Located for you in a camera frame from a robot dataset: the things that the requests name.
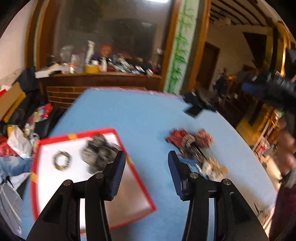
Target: wooden door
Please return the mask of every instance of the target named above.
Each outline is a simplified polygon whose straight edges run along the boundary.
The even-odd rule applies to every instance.
[[[198,85],[205,88],[206,90],[208,90],[210,87],[219,52],[220,49],[218,47],[207,42],[205,43],[204,53],[196,82],[199,82]]]

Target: white board with red border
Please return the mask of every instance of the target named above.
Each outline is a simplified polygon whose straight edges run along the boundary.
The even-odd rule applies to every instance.
[[[157,210],[116,130],[110,128],[40,140],[31,173],[31,199],[35,219],[64,180],[70,179],[76,183],[88,180],[92,176],[87,172],[88,164],[81,159],[80,154],[87,140],[97,134],[103,134],[107,141],[119,145],[126,154],[126,165],[118,194],[113,201],[105,201],[109,228],[128,225]],[[66,151],[72,158],[69,168],[63,172],[56,170],[52,165],[53,155],[58,151]],[[85,232],[84,210],[85,200],[81,199],[80,231],[82,233]]]

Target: blue tablecloth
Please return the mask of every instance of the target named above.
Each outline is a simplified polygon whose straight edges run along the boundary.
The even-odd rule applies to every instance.
[[[195,133],[206,129],[215,139],[210,151],[229,169],[251,208],[272,205],[275,189],[251,149],[219,114],[203,111],[197,119],[183,111],[189,106],[180,98],[119,90],[87,90],[63,115],[51,136],[113,127],[117,130],[158,211],[128,226],[112,230],[114,241],[179,241],[182,239],[189,202],[176,195],[168,167],[168,152],[177,149],[165,139],[173,128]],[[209,230],[213,228],[213,210]],[[30,184],[24,194],[22,236],[33,226]],[[208,240],[213,239],[209,232]]]

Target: glass pane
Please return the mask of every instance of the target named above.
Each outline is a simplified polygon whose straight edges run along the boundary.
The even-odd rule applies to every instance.
[[[55,28],[55,60],[61,60],[63,46],[72,45],[78,54],[87,51],[91,40],[99,58],[123,55],[130,62],[142,59],[161,65],[157,49],[164,48],[172,1],[62,0]]]

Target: metal screw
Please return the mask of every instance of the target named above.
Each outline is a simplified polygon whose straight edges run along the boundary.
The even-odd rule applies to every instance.
[[[101,173],[101,172],[99,172],[99,173],[96,174],[96,179],[101,179],[103,177],[104,177],[104,174]]]
[[[71,184],[71,180],[65,180],[64,182],[63,182],[63,184],[65,185],[65,186],[69,186],[70,184]]]
[[[196,179],[196,178],[198,178],[198,173],[192,172],[192,173],[190,173],[190,177]]]
[[[229,179],[225,178],[225,179],[223,179],[223,183],[225,185],[230,185],[231,184],[231,181]]]

